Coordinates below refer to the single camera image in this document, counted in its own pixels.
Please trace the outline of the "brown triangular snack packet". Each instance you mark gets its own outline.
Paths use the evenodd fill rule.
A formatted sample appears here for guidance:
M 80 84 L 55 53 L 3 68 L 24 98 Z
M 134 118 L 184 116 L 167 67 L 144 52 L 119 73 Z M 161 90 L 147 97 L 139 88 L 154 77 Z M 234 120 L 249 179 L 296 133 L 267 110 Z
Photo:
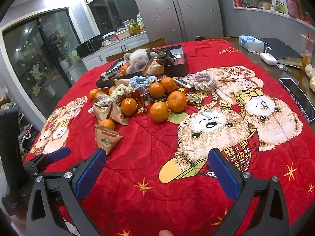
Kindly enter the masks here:
M 103 149 L 106 152 L 106 155 L 109 155 L 118 142 L 123 138 L 123 135 L 117 131 L 99 124 L 95 125 L 94 130 L 97 147 Z

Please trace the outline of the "red bear-print blanket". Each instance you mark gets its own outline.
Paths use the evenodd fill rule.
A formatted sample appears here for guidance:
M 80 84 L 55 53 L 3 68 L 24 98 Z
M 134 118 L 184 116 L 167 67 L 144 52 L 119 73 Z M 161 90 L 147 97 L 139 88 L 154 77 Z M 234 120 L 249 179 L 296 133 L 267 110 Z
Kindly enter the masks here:
M 186 68 L 213 75 L 200 108 L 164 122 L 149 113 L 117 124 L 122 135 L 82 202 L 105 235 L 209 235 L 232 206 L 207 166 L 216 147 L 255 177 L 279 178 L 288 218 L 314 204 L 314 133 L 279 82 L 224 40 L 182 44 Z

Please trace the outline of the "small orange far left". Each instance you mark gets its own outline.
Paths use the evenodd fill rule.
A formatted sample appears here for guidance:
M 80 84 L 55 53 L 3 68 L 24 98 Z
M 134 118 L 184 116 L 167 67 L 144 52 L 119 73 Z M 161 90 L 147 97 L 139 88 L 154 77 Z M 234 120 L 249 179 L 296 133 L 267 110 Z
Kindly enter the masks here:
M 89 93 L 89 99 L 93 100 L 95 98 L 95 96 L 97 95 L 97 93 L 99 92 L 99 90 L 97 88 L 92 89 Z

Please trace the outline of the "cream knitted scrunchie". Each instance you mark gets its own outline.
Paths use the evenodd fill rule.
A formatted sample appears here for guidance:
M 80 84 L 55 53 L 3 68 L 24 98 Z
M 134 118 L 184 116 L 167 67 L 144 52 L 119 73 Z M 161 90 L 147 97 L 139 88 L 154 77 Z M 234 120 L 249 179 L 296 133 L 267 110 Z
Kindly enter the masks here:
M 120 96 L 130 94 L 134 91 L 135 89 L 132 86 L 120 84 L 112 91 L 110 96 L 113 99 L 118 99 Z

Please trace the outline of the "black white coil hair clip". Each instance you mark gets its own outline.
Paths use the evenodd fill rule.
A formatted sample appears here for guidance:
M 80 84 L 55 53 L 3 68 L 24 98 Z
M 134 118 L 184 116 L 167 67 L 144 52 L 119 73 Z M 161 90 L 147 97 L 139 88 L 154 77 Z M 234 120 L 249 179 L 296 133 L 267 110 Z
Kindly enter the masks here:
M 124 66 L 123 63 L 118 63 L 118 64 L 114 65 L 114 67 L 112 69 L 108 69 L 107 71 L 102 73 L 100 76 L 100 79 L 101 80 L 108 80 L 108 79 L 116 77 L 121 72 L 121 69 L 123 66 Z

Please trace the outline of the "glass sliding door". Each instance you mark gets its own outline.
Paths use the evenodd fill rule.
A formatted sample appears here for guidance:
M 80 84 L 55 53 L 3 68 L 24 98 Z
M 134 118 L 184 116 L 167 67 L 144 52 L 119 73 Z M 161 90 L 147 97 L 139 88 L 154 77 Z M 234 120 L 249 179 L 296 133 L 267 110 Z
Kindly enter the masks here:
M 3 34 L 12 68 L 34 105 L 48 117 L 86 72 L 67 10 L 21 22 Z

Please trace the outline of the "white kitchen cabinet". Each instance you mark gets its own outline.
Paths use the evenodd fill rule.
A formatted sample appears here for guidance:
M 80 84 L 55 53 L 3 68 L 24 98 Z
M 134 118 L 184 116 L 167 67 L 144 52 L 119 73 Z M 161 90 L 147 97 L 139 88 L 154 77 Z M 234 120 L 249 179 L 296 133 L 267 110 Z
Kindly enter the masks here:
M 87 70 L 99 67 L 107 62 L 107 57 L 126 52 L 127 50 L 137 48 L 149 42 L 146 32 L 130 36 L 121 41 L 116 41 L 108 46 L 102 47 L 96 52 L 82 59 Z

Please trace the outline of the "gold bar trinket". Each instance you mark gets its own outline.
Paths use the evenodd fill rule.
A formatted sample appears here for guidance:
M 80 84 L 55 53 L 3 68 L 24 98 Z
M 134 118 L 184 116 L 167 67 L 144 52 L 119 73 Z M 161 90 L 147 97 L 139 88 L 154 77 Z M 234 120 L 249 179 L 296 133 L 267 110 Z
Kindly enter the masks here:
M 200 106 L 203 100 L 203 98 L 200 98 L 198 96 L 190 96 L 190 95 L 187 95 L 186 99 L 189 105 L 194 105 L 194 106 Z

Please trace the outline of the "wooden chair back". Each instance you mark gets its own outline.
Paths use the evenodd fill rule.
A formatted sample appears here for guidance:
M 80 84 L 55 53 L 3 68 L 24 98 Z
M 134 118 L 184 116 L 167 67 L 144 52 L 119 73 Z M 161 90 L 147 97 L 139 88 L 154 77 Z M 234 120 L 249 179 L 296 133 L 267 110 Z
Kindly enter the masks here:
M 112 62 L 112 61 L 115 61 L 115 60 L 118 60 L 118 59 L 121 59 L 124 57 L 124 55 L 126 53 L 132 53 L 138 49 L 153 49 L 153 48 L 157 48 L 157 47 L 162 47 L 164 45 L 167 44 L 167 41 L 165 40 L 164 37 L 160 37 L 158 39 L 155 39 L 153 41 L 150 41 L 146 44 L 143 44 L 143 45 L 140 45 L 138 47 L 135 47 L 133 49 L 129 49 L 127 51 L 123 51 L 123 52 L 120 52 L 118 54 L 114 54 L 114 55 L 111 55 L 111 56 L 108 56 L 106 57 L 106 61 L 107 62 Z

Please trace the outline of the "brown snack packet in tray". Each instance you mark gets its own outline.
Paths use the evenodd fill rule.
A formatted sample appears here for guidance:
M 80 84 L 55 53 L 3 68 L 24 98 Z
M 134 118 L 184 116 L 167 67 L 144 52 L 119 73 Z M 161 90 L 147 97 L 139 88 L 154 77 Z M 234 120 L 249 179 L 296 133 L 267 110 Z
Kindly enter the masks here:
M 151 59 L 142 71 L 143 76 L 161 76 L 164 73 L 164 65 Z

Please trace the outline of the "lilac knitted scrunchie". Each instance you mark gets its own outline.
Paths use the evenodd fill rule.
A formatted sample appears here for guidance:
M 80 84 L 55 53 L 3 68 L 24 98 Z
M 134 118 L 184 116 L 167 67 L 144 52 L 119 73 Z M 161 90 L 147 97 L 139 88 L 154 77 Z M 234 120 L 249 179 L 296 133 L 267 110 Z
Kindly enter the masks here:
M 197 91 L 205 92 L 214 91 L 218 83 L 216 77 L 206 71 L 188 74 L 187 80 Z

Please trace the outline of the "white lighter with blue label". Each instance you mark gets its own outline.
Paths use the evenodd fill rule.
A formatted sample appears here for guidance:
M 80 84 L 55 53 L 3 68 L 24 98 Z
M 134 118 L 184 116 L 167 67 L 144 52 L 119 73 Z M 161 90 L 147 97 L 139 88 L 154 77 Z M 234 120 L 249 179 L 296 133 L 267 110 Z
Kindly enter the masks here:
M 178 85 L 180 85 L 183 88 L 188 89 L 190 92 L 195 92 L 196 88 L 194 86 L 192 86 L 190 83 L 188 83 L 187 81 L 178 78 L 178 77 L 173 77 L 173 80 L 175 81 L 175 83 L 177 83 Z

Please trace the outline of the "black notebook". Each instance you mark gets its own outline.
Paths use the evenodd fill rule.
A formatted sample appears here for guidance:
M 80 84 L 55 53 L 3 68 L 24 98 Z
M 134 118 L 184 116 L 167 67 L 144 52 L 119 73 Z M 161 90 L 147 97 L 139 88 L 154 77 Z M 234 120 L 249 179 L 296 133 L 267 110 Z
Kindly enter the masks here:
M 261 38 L 260 40 L 264 43 L 266 52 L 273 56 L 278 63 L 301 69 L 301 55 L 289 45 L 275 37 Z

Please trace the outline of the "blue tissue pack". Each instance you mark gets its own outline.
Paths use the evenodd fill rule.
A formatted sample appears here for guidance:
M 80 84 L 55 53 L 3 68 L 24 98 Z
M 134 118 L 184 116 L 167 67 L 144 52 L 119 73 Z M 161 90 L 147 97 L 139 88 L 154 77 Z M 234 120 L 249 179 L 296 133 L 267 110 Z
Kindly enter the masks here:
M 261 53 L 264 51 L 265 43 L 250 35 L 240 35 L 239 44 L 249 52 Z

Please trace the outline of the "silver double-door refrigerator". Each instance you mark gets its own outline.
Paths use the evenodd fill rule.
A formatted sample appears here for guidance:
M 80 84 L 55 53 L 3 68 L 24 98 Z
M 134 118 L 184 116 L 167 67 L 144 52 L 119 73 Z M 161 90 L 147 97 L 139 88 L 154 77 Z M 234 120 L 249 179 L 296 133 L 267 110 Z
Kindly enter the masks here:
M 150 41 L 164 37 L 176 44 L 224 34 L 218 0 L 135 1 Z

